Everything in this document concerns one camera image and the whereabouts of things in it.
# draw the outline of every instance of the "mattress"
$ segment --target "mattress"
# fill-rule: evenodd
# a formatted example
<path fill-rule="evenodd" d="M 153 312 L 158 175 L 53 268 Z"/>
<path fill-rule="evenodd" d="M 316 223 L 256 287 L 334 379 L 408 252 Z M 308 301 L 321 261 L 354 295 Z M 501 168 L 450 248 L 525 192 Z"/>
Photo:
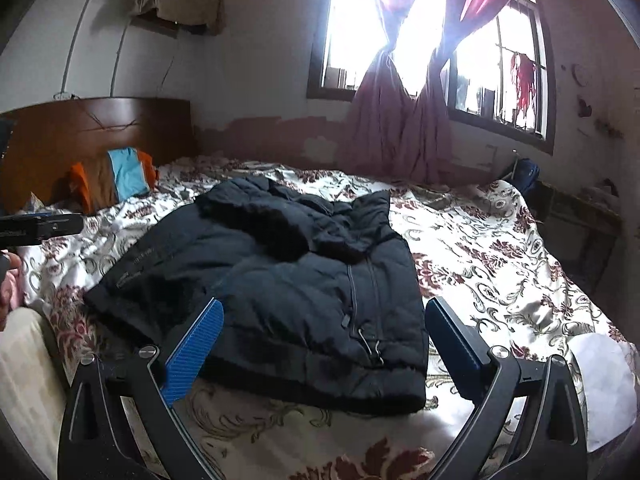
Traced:
<path fill-rule="evenodd" d="M 87 312 L 82 297 L 153 225 L 222 179 L 261 174 L 299 192 L 351 201 L 373 191 L 391 194 L 390 224 L 413 253 L 426 302 L 443 296 L 488 345 L 519 358 L 563 355 L 583 416 L 582 380 L 567 341 L 600 333 L 617 341 L 635 372 L 638 353 L 547 252 L 522 196 L 505 182 L 455 190 L 376 182 L 339 171 L 295 170 L 277 164 L 180 159 L 160 168 L 158 189 L 86 218 L 74 237 L 25 248 L 25 298 L 52 325 L 69 380 L 80 357 L 131 351 Z M 226 479 L 351 480 L 426 478 L 452 443 L 473 405 L 462 399 L 437 350 L 429 348 L 423 410 L 373 418 L 332 412 L 227 390 L 196 380 L 177 411 L 204 456 Z M 516 399 L 483 474 L 495 470 L 524 402 Z M 162 472 L 136 414 L 126 404 L 136 440 L 151 469 Z M 592 459 L 590 476 L 601 471 Z"/>

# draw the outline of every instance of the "curtain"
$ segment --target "curtain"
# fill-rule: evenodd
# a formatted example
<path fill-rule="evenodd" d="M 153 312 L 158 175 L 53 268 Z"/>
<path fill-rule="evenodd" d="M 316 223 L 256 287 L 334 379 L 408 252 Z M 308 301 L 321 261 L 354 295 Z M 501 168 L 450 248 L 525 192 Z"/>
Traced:
<path fill-rule="evenodd" d="M 379 0 L 389 41 L 351 104 L 345 151 L 350 159 L 344 162 L 362 173 L 439 182 L 452 155 L 440 73 L 460 42 L 494 19 L 510 0 L 446 0 L 442 38 L 431 54 L 426 84 L 415 101 L 404 90 L 389 57 L 399 25 L 414 1 Z"/>
<path fill-rule="evenodd" d="M 402 22 L 415 0 L 377 0 L 386 45 L 376 54 L 351 103 L 340 166 L 389 175 L 406 117 L 414 105 L 391 59 Z"/>

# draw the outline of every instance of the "person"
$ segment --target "person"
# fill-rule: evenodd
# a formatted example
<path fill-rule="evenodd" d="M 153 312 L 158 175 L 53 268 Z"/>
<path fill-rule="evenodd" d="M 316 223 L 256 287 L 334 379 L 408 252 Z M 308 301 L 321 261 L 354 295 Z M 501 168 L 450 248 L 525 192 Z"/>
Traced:
<path fill-rule="evenodd" d="M 18 276 L 22 260 L 17 254 L 4 252 L 0 256 L 4 261 L 0 265 L 0 332 L 4 331 L 9 312 L 17 308 L 21 303 L 20 283 Z"/>

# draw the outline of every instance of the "window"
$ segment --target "window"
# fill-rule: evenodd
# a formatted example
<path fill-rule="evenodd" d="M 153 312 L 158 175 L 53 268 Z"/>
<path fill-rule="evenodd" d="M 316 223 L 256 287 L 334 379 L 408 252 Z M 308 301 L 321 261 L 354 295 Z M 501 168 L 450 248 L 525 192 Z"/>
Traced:
<path fill-rule="evenodd" d="M 375 0 L 325 0 L 310 65 L 309 98 L 351 100 L 371 60 L 385 44 Z M 430 52 L 442 33 L 445 0 L 416 0 L 402 24 L 392 58 L 414 96 L 426 78 Z M 449 117 L 553 149 L 555 85 L 550 51 L 542 41 L 536 0 L 511 0 L 499 15 L 466 38 L 443 71 Z M 511 58 L 534 62 L 536 97 L 516 114 Z"/>

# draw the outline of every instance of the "light blue cloth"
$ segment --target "light blue cloth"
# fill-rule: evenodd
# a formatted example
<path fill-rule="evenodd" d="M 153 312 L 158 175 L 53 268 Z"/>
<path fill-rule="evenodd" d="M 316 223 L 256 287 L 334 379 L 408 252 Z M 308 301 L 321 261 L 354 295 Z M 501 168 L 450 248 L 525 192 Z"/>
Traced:
<path fill-rule="evenodd" d="M 109 157 L 111 157 L 111 167 L 113 168 L 119 202 L 124 202 L 134 195 L 144 195 L 150 191 L 142 164 L 138 160 L 138 152 L 135 149 L 111 150 Z"/>

